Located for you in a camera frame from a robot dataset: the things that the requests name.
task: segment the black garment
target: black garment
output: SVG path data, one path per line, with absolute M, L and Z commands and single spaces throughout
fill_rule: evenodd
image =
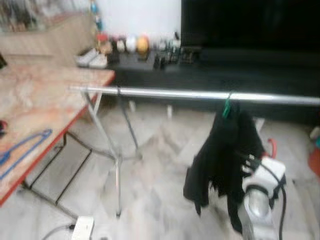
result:
M 208 138 L 187 170 L 183 196 L 194 202 L 200 215 L 201 207 L 209 204 L 208 186 L 212 182 L 219 196 L 227 195 L 231 224 L 241 233 L 238 208 L 245 195 L 245 175 L 241 170 L 243 159 L 235 153 L 260 158 L 264 151 L 253 119 L 246 111 L 232 106 L 226 119 L 218 112 Z

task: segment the white extension socket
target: white extension socket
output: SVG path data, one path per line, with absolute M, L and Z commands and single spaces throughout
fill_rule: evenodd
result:
M 92 216 L 78 217 L 71 240 L 90 240 L 93 228 L 94 218 Z

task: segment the marble-pattern tabletop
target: marble-pattern tabletop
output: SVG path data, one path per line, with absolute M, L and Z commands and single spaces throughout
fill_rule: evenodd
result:
M 81 94 L 69 86 L 106 86 L 114 77 L 111 70 L 75 67 L 11 65 L 0 70 L 0 120 L 8 123 L 7 133 L 0 138 L 0 153 L 32 134 L 52 129 L 52 134 L 1 180 L 0 206 L 86 109 Z M 39 140 L 14 150 L 0 166 L 0 175 Z

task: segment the marble floor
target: marble floor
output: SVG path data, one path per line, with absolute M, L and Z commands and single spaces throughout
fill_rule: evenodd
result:
M 60 204 L 80 216 L 93 216 L 93 240 L 212 240 L 242 239 L 231 227 L 226 198 L 210 192 L 210 204 L 198 217 L 194 205 L 183 198 L 187 167 L 209 134 L 215 115 L 174 109 L 167 118 L 166 106 L 138 104 L 128 112 L 142 159 L 118 106 L 102 109 L 99 117 L 125 156 L 121 167 L 122 215 L 116 218 L 115 168 L 105 157 L 91 154 L 84 167 L 60 199 Z M 87 119 L 70 129 L 83 141 L 100 149 L 105 143 Z M 268 149 L 268 138 L 277 141 L 277 158 L 286 165 L 287 213 L 283 239 L 320 239 L 320 179 L 309 169 L 312 150 L 310 129 L 291 123 L 266 120 L 260 136 Z M 27 177 L 27 182 L 49 161 L 54 150 Z M 67 138 L 67 146 L 34 185 L 56 200 L 88 151 Z M 282 198 L 276 202 L 274 222 L 278 229 Z M 73 220 L 22 188 L 0 209 L 0 239 L 40 240 L 51 229 Z M 49 239 L 68 240 L 60 231 Z

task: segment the black cable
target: black cable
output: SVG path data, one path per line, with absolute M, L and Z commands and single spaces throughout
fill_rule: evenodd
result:
M 58 226 L 58 227 L 52 229 L 50 232 L 48 232 L 41 240 L 47 240 L 51 235 L 53 235 L 56 232 L 59 232 L 60 230 L 69 229 L 69 230 L 73 231 L 75 229 L 75 226 L 76 226 L 75 224 Z
M 281 185 L 281 182 L 280 180 L 277 178 L 277 176 L 270 170 L 270 168 L 268 168 L 267 166 L 263 165 L 261 163 L 261 161 L 258 161 L 256 160 L 255 158 L 252 159 L 242 153 L 239 153 L 239 152 L 236 152 L 236 154 L 238 154 L 240 157 L 242 157 L 243 159 L 247 159 L 255 164 L 257 164 L 257 166 L 255 167 L 258 167 L 258 166 L 261 166 L 263 167 L 265 170 L 267 170 L 273 177 L 274 179 L 277 181 L 278 185 L 280 185 L 281 187 L 281 191 L 282 191 L 282 212 L 281 212 L 281 218 L 280 218 L 280 225 L 279 225 L 279 240 L 282 240 L 282 231 L 283 231 L 283 227 L 284 227 L 284 220 L 285 220 L 285 214 L 286 214 L 286 208 L 287 208 L 287 194 L 286 194 L 286 190 L 284 188 L 283 185 Z

